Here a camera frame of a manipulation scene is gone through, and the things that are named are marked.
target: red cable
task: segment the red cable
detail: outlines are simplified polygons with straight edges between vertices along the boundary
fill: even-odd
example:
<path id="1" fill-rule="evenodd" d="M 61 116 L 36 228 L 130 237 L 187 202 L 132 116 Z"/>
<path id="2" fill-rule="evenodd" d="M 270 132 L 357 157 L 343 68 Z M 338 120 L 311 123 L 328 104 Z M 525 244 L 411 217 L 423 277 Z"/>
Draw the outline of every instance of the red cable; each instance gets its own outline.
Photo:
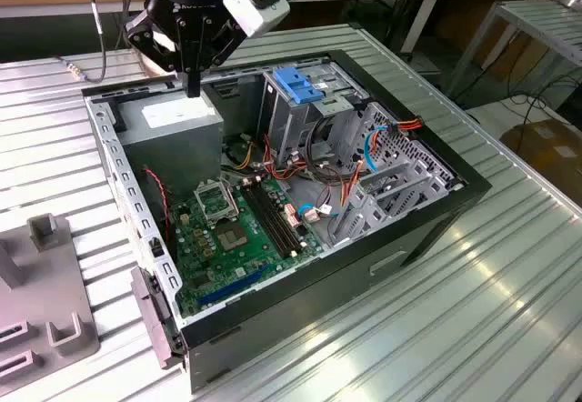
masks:
<path id="1" fill-rule="evenodd" d="M 162 185 L 162 181 L 160 181 L 160 178 L 157 177 L 157 175 L 152 172 L 149 168 L 145 168 L 144 169 L 146 173 L 148 173 L 151 177 L 154 178 L 154 180 L 157 183 L 157 186 L 160 189 L 160 194 L 162 195 L 162 202 L 164 203 L 164 220 L 166 222 L 166 242 L 169 241 L 170 235 L 170 215 L 168 213 L 167 210 L 167 199 L 166 199 L 166 191 L 164 190 L 164 186 Z"/>

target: aluminum table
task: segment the aluminum table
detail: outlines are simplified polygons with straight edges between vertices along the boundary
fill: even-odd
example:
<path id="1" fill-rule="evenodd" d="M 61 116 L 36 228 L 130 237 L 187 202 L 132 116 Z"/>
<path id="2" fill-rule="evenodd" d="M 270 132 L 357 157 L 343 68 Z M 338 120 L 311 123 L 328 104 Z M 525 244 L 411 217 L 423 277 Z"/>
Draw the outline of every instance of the aluminum table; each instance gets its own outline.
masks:
<path id="1" fill-rule="evenodd" d="M 248 40 L 230 63 L 347 51 L 493 185 L 428 252 L 196 395 L 230 400 L 564 400 L 582 391 L 580 208 L 363 30 Z M 99 55 L 71 57 L 89 73 Z M 143 76 L 110 53 L 107 82 Z M 2 399 L 192 400 L 161 370 L 129 286 L 135 259 L 79 90 L 53 59 L 0 66 L 0 227 L 66 214 L 101 349 Z"/>
<path id="2" fill-rule="evenodd" d="M 491 25 L 498 18 L 506 20 L 509 26 L 487 57 L 485 67 L 503 52 L 516 30 L 525 32 L 573 64 L 582 66 L 582 12 L 568 9 L 555 0 L 502 2 L 491 7 L 471 39 L 451 75 L 447 95 L 455 92 Z"/>

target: robotic arm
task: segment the robotic arm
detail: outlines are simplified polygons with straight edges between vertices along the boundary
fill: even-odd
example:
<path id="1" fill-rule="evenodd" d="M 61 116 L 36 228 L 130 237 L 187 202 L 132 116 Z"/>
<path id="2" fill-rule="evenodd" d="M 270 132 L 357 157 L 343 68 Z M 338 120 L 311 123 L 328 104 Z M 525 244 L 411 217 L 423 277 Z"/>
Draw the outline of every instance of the robotic arm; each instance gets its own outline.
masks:
<path id="1" fill-rule="evenodd" d="M 200 72 L 221 65 L 247 36 L 260 35 L 289 12 L 287 0 L 145 0 L 125 25 L 129 42 L 166 71 L 176 70 L 188 97 L 200 95 Z M 157 28 L 176 44 L 154 39 Z"/>

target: green motherboard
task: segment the green motherboard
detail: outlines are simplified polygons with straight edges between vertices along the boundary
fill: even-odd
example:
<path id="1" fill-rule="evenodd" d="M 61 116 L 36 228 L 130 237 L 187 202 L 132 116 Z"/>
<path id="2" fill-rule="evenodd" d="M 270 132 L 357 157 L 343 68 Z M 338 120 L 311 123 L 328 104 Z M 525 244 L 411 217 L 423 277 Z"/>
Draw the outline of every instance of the green motherboard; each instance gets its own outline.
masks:
<path id="1" fill-rule="evenodd" d="M 283 207 L 288 201 L 277 181 L 269 178 L 261 187 L 277 215 L 283 218 Z M 212 195 L 206 195 L 212 196 L 204 202 L 206 215 L 225 208 L 225 199 L 219 193 L 213 191 Z M 183 317 L 192 316 L 323 251 L 309 226 L 302 225 L 292 229 L 301 244 L 300 251 L 293 256 L 281 256 L 247 203 L 244 190 L 233 187 L 231 194 L 238 216 L 223 219 L 216 225 L 208 224 L 196 197 L 170 207 L 176 225 L 175 262 L 183 281 L 176 301 Z"/>

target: computer case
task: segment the computer case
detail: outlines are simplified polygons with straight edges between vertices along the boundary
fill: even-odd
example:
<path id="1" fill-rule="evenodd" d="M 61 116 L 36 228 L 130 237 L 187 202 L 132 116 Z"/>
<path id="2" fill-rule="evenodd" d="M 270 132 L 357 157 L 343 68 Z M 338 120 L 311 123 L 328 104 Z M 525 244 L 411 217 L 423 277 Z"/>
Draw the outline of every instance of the computer case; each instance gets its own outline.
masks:
<path id="1" fill-rule="evenodd" d="M 307 90 L 303 93 L 316 97 L 294 96 L 294 87 L 289 89 L 281 77 L 288 68 L 304 79 Z M 120 136 L 131 130 L 127 127 L 131 119 L 124 113 L 135 112 L 135 104 L 143 100 L 170 96 L 182 100 L 179 86 L 168 76 L 89 88 L 84 96 L 138 260 L 139 267 L 132 272 L 135 298 L 160 365 L 183 363 L 193 392 L 416 261 L 490 188 L 486 179 L 427 126 L 414 133 L 388 133 L 381 140 L 391 155 L 374 153 L 377 172 L 362 176 L 336 217 L 323 219 L 329 234 L 324 222 L 308 225 L 322 243 L 320 253 L 298 258 L 295 266 L 276 276 L 257 279 L 187 316 L 176 303 L 187 274 L 178 273 L 172 255 L 176 250 L 169 243 L 171 234 L 168 238 L 162 233 L 162 202 L 143 173 L 149 162 L 142 157 L 136 160 L 131 152 L 126 155 L 120 142 Z M 416 118 L 341 51 L 215 70 L 205 77 L 202 91 L 204 106 L 216 111 L 212 125 L 221 125 L 224 137 L 241 128 L 257 138 L 266 134 L 272 140 L 273 162 L 278 165 L 301 153 L 307 129 L 326 119 L 334 124 L 327 139 L 316 145 L 322 152 L 318 155 L 327 155 L 330 163 L 353 173 L 363 161 L 362 143 L 369 130 Z M 297 122 L 300 127 L 293 132 Z M 179 132 L 184 124 L 174 122 L 165 130 Z M 278 127 L 284 131 L 277 133 Z M 212 148 L 218 149 L 216 140 Z M 289 157 L 279 155 L 282 151 Z M 173 172 L 162 175 L 165 182 L 180 180 Z M 314 183 L 308 179 L 280 185 L 286 200 L 296 206 L 311 200 L 308 195 L 316 195 L 310 188 Z M 366 211 L 369 206 L 374 212 Z"/>

